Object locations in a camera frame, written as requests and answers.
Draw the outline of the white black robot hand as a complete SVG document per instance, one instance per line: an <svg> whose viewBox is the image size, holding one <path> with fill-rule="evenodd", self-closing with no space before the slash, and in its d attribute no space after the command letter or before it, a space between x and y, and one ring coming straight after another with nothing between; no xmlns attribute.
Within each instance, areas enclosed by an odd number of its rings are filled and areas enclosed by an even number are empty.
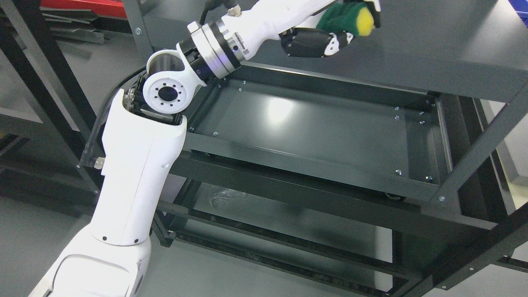
<svg viewBox="0 0 528 297"><path fill-rule="evenodd" d="M222 22L233 35L246 60L253 58L267 40L278 40L290 57L323 58L335 55L361 36L316 29L324 11L336 2L365 2L381 26L379 0L259 0L239 16L225 15Z"/></svg>

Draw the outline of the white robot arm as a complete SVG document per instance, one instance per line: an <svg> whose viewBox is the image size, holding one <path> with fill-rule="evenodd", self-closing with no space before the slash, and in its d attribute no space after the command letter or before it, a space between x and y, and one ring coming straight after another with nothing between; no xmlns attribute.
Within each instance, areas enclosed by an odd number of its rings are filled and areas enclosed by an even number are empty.
<svg viewBox="0 0 528 297"><path fill-rule="evenodd" d="M32 297L135 297L151 255L149 232L170 167L187 128L181 115L202 76L222 78L251 58L262 41L245 41L233 18L191 23L192 49L205 69L194 69L192 51L155 52L140 91L118 90L102 135L104 182L94 215L34 287Z"/></svg>

